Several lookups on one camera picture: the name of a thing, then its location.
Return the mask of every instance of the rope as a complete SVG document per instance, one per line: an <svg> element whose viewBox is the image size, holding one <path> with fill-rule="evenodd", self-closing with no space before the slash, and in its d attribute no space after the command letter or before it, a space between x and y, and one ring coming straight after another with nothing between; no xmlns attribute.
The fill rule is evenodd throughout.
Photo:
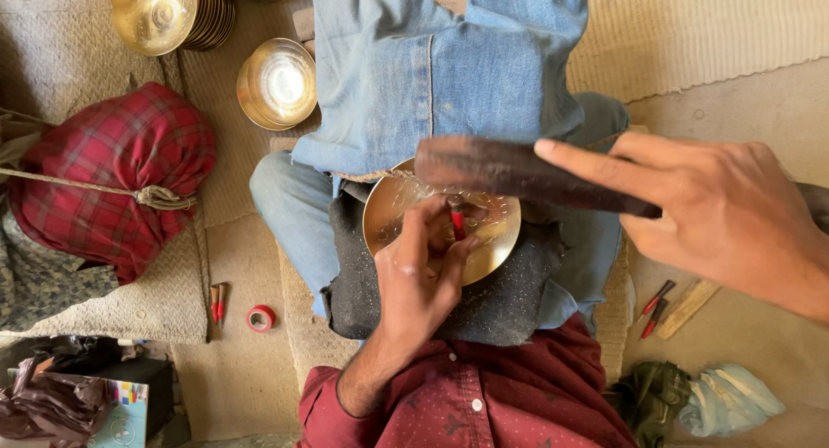
<svg viewBox="0 0 829 448"><path fill-rule="evenodd" d="M157 210L179 210L191 208L196 203L196 196L190 193L186 196L178 196L173 191L161 186L147 186L138 191L130 191L128 189L113 189L106 186L98 186L97 184L78 183L77 181L70 181L68 179L53 178L51 176L44 176L42 174L31 174L14 169L7 169L0 167L0 174L7 174L9 176L16 176L18 178L36 179L38 181L46 181L47 183L65 184L66 186L74 186L83 189L95 189L96 191L109 192L112 194L121 194L124 196L132 196L136 202L141 205L146 205Z"/></svg>

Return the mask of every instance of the red plaid bundle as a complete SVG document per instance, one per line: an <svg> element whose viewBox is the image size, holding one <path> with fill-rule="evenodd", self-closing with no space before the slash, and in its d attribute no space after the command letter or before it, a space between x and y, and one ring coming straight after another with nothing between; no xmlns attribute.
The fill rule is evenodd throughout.
<svg viewBox="0 0 829 448"><path fill-rule="evenodd" d="M213 168L213 132L204 115L167 87L92 104L26 153L26 171L131 191L157 185L181 196ZM128 195L11 178L17 223L40 244L115 266L120 284L143 274L193 218L194 208L156 210Z"/></svg>

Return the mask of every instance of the black plastic bag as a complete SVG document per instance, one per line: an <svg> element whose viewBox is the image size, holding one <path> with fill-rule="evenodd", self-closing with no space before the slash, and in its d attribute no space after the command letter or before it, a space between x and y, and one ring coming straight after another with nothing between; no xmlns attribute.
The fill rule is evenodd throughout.
<svg viewBox="0 0 829 448"><path fill-rule="evenodd" d="M35 358L26 359L0 392L0 436L85 446L109 416L106 380L35 371Z"/></svg>

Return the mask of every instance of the knot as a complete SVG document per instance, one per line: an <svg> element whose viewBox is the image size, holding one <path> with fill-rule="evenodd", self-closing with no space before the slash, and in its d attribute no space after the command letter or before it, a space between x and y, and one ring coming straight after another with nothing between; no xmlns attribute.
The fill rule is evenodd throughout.
<svg viewBox="0 0 829 448"><path fill-rule="evenodd" d="M179 210L188 209L196 203L196 197L192 193L186 196L179 196L175 192L161 186L147 186L133 192L135 201L158 210Z"/></svg>

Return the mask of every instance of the blue jeans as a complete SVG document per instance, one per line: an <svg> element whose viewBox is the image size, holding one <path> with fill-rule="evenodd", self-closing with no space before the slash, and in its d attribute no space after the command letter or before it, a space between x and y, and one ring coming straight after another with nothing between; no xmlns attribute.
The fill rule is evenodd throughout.
<svg viewBox="0 0 829 448"><path fill-rule="evenodd" d="M575 99L585 121L567 142L587 145L627 128L629 117L621 102L593 92L575 94ZM313 311L325 316L320 289L340 270L328 220L331 177L292 161L289 152L274 152L257 165L250 190L260 216L314 295ZM604 301L602 289L616 258L621 228L615 213L572 209L568 214L561 234L573 248L544 289L539 328L556 328L576 310L589 317L593 305Z"/></svg>

